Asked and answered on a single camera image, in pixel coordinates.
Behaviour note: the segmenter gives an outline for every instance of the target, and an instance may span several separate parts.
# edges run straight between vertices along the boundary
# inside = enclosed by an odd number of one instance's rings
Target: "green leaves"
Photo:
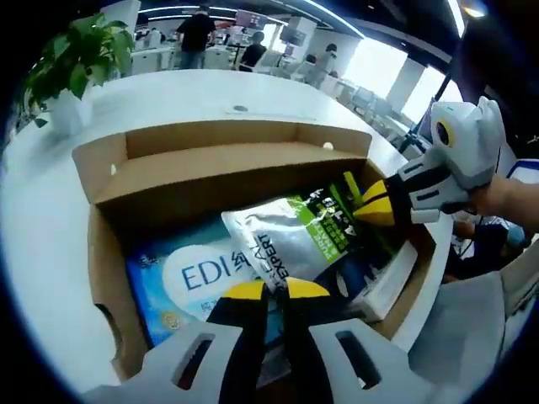
[[[115,39],[112,42],[112,49],[115,53],[116,60],[118,61],[120,72],[126,74],[131,69],[131,53],[129,52],[129,42],[122,32],[115,34]]]
[[[103,13],[97,13],[85,19],[77,19],[71,22],[70,26],[80,32],[81,35],[87,35],[92,30],[93,26],[98,24],[100,19],[104,19]]]
[[[90,67],[92,71],[92,79],[99,86],[103,86],[104,81],[107,79],[108,67],[105,65],[93,65]]]
[[[105,21],[102,13],[71,22],[67,32],[49,40],[24,80],[21,93],[27,93],[28,105],[57,98],[64,88],[82,99],[90,80],[103,85],[115,70],[126,74],[135,44],[125,28],[121,21]],[[19,103],[24,106],[23,97]]]
[[[48,122],[46,120],[43,120],[42,118],[36,118],[34,122],[38,128],[42,128],[43,126],[48,124]]]
[[[133,40],[133,37],[131,36],[131,34],[127,31],[120,31],[118,35],[121,35],[124,37],[125,45],[129,48],[130,51],[132,51],[133,48],[135,47],[135,41]]]
[[[60,35],[54,39],[53,49],[54,49],[54,58],[58,59],[62,53],[66,51],[69,47],[69,41],[67,40],[67,35]]]
[[[88,77],[86,76],[86,68],[78,63],[73,69],[69,77],[69,90],[78,99],[83,99],[84,90],[88,85]]]

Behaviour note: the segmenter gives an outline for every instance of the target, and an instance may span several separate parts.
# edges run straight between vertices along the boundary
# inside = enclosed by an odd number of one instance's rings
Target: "ceiling light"
[[[153,21],[154,19],[186,19],[190,17],[188,14],[178,14],[178,15],[163,15],[161,17],[151,17],[148,21]]]
[[[333,29],[333,27],[326,23],[325,21],[322,21],[321,19],[319,19],[318,17],[315,17],[314,15],[312,14],[309,14],[307,11],[304,11],[298,7],[294,7],[294,6],[291,6],[290,4],[286,4],[286,3],[283,3],[283,2],[280,2],[279,0],[270,0],[272,3],[275,3],[275,4],[279,4],[283,7],[286,7],[286,8],[290,8],[292,10],[296,10],[298,13],[302,13],[303,15],[306,15],[307,17],[309,17],[310,19],[314,19],[315,21],[318,21],[324,25],[326,25],[326,28],[330,28],[330,29]]]
[[[210,7],[211,10],[219,10],[219,11],[232,11],[234,13],[237,12],[235,8],[226,8],[226,7]]]
[[[351,23],[349,23],[348,21],[346,21],[345,19],[343,19],[342,17],[338,16],[336,13],[334,13],[333,11],[331,10],[328,10],[327,8],[325,8],[324,6],[321,6],[320,4],[318,3],[315,3],[313,0],[303,0],[305,3],[308,3],[308,4],[311,4],[312,6],[318,8],[319,10],[321,11],[324,11],[327,15],[330,15],[332,16],[334,19],[337,19],[338,21],[340,21],[341,23],[343,23],[344,25],[346,25],[348,28],[350,28],[352,31],[354,31],[356,34],[358,34],[361,38],[365,38],[365,36],[354,26],[352,25]]]
[[[157,7],[157,8],[147,8],[146,10],[141,10],[139,11],[138,13],[151,13],[153,11],[162,11],[162,10],[174,10],[174,9],[181,9],[181,8],[198,8],[199,6],[169,6],[169,7]],[[257,15],[262,15],[263,17],[266,17],[269,21],[273,21],[275,23],[279,23],[279,24],[283,24],[283,25],[288,25],[288,23],[284,22],[284,21],[281,21],[280,19],[274,19],[273,17],[268,17],[267,15],[263,15],[263,14],[260,14],[260,13],[254,13],[252,11],[247,11],[247,10],[236,10],[235,8],[226,8],[226,7],[210,7],[211,10],[219,10],[219,11],[230,11],[230,12],[233,12],[233,13],[237,13],[238,11],[245,11],[246,13],[251,13],[251,14],[257,14]],[[219,19],[230,19],[230,20],[235,20],[231,17],[216,17],[216,16],[210,16],[212,18],[219,18]]]
[[[233,19],[232,17],[222,17],[220,15],[211,15],[211,19],[227,19],[229,21],[236,21],[236,19]]]
[[[162,10],[177,10],[180,8],[198,8],[199,6],[170,6],[170,7],[156,7],[156,8],[147,8],[146,10],[140,10],[138,13],[151,13],[152,11],[162,11]]]
[[[458,36],[462,38],[464,34],[464,20],[462,19],[461,8],[459,7],[456,0],[447,0],[451,12],[453,13],[453,19],[455,19],[456,30],[458,31]]]
[[[162,15],[161,17],[151,17],[148,20],[154,21],[156,19],[186,19],[190,17],[188,14],[178,14],[178,15]],[[236,21],[236,19],[233,19],[232,17],[222,17],[221,15],[210,15],[211,19],[227,19],[230,21]]]
[[[474,8],[465,7],[464,11],[466,11],[471,17],[474,17],[475,19],[480,19],[481,17],[484,17],[487,15],[481,10],[476,10]]]

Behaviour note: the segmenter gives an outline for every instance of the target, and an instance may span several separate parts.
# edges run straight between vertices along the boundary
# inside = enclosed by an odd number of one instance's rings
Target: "window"
[[[407,57],[406,52],[377,40],[365,38],[355,48],[344,79],[371,90],[378,97],[385,98]]]
[[[447,88],[443,94],[441,94],[440,101],[445,101],[447,103],[461,103],[462,94],[461,90],[458,89],[458,86],[454,81],[450,81],[447,84]]]
[[[275,42],[273,44],[273,46],[270,46],[271,45],[271,39],[273,38],[273,35],[275,33],[275,30],[277,29],[277,36],[275,38]],[[281,30],[283,29],[283,26],[282,25],[277,25],[277,24],[266,24],[264,26],[264,30],[262,32],[264,32],[264,40],[262,41],[262,45],[264,45],[266,48],[268,48],[269,50],[271,51],[277,51],[277,52],[280,52],[280,53],[284,53],[285,52],[285,49],[286,49],[286,44],[279,39],[279,35],[280,35],[280,32]]]
[[[404,105],[403,114],[415,123],[420,122],[429,107],[430,100],[440,89],[445,77],[442,72],[439,72],[432,66],[427,67],[419,79],[417,86],[412,91],[407,103]],[[440,101],[462,102],[461,92],[455,82],[449,82]]]

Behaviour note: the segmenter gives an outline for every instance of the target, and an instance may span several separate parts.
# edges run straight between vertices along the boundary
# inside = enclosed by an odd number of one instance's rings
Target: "white table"
[[[172,54],[176,45],[159,46],[158,48],[136,50],[131,53],[133,58],[133,75],[168,70],[171,66]],[[150,58],[150,62],[144,63],[144,59]]]
[[[284,120],[337,125],[372,134],[369,158],[392,175],[407,161],[335,100],[299,82],[210,70],[148,73],[93,89],[94,120],[80,136],[59,141],[51,126],[25,128],[6,150],[2,231],[13,291],[35,342],[76,390],[117,384],[115,344],[93,307],[87,272],[88,202],[72,149],[116,132],[195,120]],[[233,107],[242,105],[247,113]],[[451,241],[443,215],[427,226],[437,243],[432,270],[393,342],[409,351],[438,292]]]

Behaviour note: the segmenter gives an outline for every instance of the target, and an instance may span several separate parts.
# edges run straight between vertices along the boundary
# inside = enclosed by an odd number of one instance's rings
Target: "computer monitor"
[[[236,25],[241,27],[262,30],[267,23],[268,18],[264,15],[241,10],[236,13]]]

